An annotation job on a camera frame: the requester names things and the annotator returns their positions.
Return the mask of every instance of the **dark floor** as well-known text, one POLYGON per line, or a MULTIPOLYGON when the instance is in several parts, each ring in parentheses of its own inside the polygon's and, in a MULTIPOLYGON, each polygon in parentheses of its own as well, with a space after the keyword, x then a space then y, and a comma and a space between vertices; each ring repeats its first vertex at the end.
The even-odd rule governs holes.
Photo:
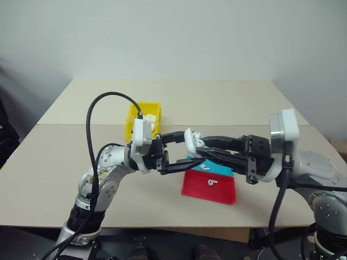
MULTIPOLYGON (((156 252, 155 258, 165 260, 191 260, 194 248, 198 245, 213 248, 223 260, 275 259, 270 249, 250 250, 245 243, 166 231, 148 232, 146 230, 135 232, 106 230, 102 233, 102 248, 97 257, 105 259, 114 257, 112 259, 124 260, 132 250, 142 244, 156 252)), ((262 229, 254 232, 265 233, 262 229)), ((35 235, 28 230, 0 227, 0 259, 40 260, 40 256, 53 245, 53 240, 35 235)), ((287 259, 301 259, 299 239, 281 244, 278 249, 287 259)))

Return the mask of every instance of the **red plastic bin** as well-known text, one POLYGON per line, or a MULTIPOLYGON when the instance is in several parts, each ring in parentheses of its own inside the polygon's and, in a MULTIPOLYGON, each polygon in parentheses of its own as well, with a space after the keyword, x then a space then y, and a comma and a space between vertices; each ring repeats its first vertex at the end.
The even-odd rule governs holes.
POLYGON ((182 195, 233 205, 236 202, 235 180, 226 175, 190 169, 184 174, 182 195), (210 186, 209 180, 216 182, 210 186))

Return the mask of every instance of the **white object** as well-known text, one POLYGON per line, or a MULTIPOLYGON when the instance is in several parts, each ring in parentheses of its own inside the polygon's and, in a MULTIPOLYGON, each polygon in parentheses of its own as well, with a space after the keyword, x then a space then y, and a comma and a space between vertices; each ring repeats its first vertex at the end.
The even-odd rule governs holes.
POLYGON ((209 167, 206 167, 205 164, 200 165, 200 168, 201 168, 202 170, 204 170, 204 171, 210 170, 210 168, 209 168, 209 167))
POLYGON ((187 147, 187 152, 190 156, 198 157, 196 148, 201 148, 205 146, 205 143, 202 140, 200 140, 201 137, 202 134, 200 132, 192 133, 190 128, 184 131, 184 141, 187 147))
POLYGON ((146 114, 143 116, 143 120, 145 122, 155 123, 157 120, 157 117, 155 115, 152 115, 152 114, 146 114))
POLYGON ((135 118, 132 130, 131 158, 136 162, 141 173, 149 173, 143 162, 143 154, 140 153, 140 148, 144 144, 144 122, 142 119, 135 118))
POLYGON ((218 183, 218 181, 217 180, 208 180, 207 183, 208 183, 208 186, 213 186, 213 185, 215 185, 215 183, 218 183))
POLYGON ((295 158, 299 140, 299 127, 294 109, 284 109, 281 113, 270 115, 269 124, 272 136, 271 157, 274 158, 274 161, 266 175, 259 178, 260 181, 265 183, 273 181, 282 170, 283 142, 293 142, 293 157, 295 158))

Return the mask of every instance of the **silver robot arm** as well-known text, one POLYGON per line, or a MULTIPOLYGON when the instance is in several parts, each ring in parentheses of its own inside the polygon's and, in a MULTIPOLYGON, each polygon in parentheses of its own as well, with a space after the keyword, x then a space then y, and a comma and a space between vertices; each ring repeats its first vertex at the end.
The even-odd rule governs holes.
POLYGON ((347 246, 347 192, 318 188, 327 186, 346 188, 346 175, 322 155, 298 151, 290 187, 307 201, 314 213, 318 257, 332 256, 347 246))
MULTIPOLYGON (((99 196, 93 217, 84 228, 83 233, 77 235, 71 242, 71 246, 68 246, 61 256, 87 260, 99 250, 98 245, 94 241, 101 231, 101 222, 104 219, 105 212, 111 204, 123 177, 135 172, 130 167, 128 151, 128 146, 112 145, 102 151, 98 165, 99 196)), ((80 180, 79 193, 74 207, 71 210, 69 219, 61 229, 56 244, 73 235, 87 217, 91 206, 91 199, 88 195, 92 191, 92 178, 93 170, 90 169, 80 180)), ((56 251, 51 254, 51 259, 53 259, 55 254, 56 251)))
MULTIPOLYGON (((98 161, 99 195, 97 204, 90 220, 83 231, 67 246, 60 256, 68 256, 69 259, 91 259, 99 250, 96 238, 101 231, 101 222, 105 212, 110 206, 116 194, 121 180, 127 174, 140 170, 148 173, 149 169, 143 162, 143 156, 151 147, 152 131, 150 123, 142 119, 135 119, 133 126, 133 140, 128 146, 109 145, 100 153, 98 161)), ((71 210, 69 219, 64 223, 56 245, 69 238, 87 218, 91 208, 90 194, 92 192, 93 169, 83 175, 79 182, 79 193, 71 210)), ((57 250, 50 257, 54 259, 57 250)))

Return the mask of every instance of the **beige tabletop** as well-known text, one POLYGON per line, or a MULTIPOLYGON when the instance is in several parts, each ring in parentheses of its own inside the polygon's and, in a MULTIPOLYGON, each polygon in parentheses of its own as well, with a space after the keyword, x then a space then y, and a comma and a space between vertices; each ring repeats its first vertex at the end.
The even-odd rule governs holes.
MULTIPOLYGON (((163 126, 163 133, 184 130, 163 126)), ((204 136, 268 138, 268 126, 192 126, 204 136)), ((311 126, 300 126, 299 148, 330 158, 346 174, 346 163, 311 126)), ((121 142, 124 126, 93 125, 94 149, 121 142)), ((171 161, 186 156, 183 144, 168 146, 171 161)), ((37 125, 0 172, 0 225, 60 227, 69 216, 81 176, 91 167, 84 125, 37 125)), ((257 227, 268 224, 278 188, 275 182, 250 185, 236 175, 237 202, 233 206, 181 195, 183 173, 161 176, 133 173, 120 184, 107 210, 104 227, 257 227)), ((306 201, 286 192, 277 226, 311 224, 306 201)))
MULTIPOLYGON (((162 125, 268 125, 269 114, 293 108, 272 81, 73 80, 38 123, 84 124, 90 103, 108 91, 160 102, 162 125)), ((92 124, 123 125, 129 107, 120 97, 104 98, 92 124)), ((309 125, 295 112, 299 125, 309 125)))
MULTIPOLYGON (((74 204, 78 182, 91 167, 86 111, 92 100, 106 91, 123 92, 136 101, 160 102, 162 133, 192 126, 205 136, 255 134, 269 138, 268 115, 293 107, 272 81, 73 80, 1 169, 0 225, 61 227, 74 204)), ((129 103, 118 97, 107 97, 97 104, 92 116, 95 151, 108 142, 124 144, 128 108, 129 103)), ((335 149, 298 111, 295 113, 300 125, 299 148, 329 157, 346 174, 346 164, 335 149)), ((186 156, 183 144, 170 144, 168 150, 171 161, 186 156)), ((179 227, 246 242, 248 227, 268 225, 278 192, 275 182, 253 186, 244 176, 236 175, 237 201, 229 206, 181 195, 183 175, 161 176, 155 171, 128 175, 102 226, 179 227)), ((312 222, 306 202, 288 190, 277 226, 312 222)))

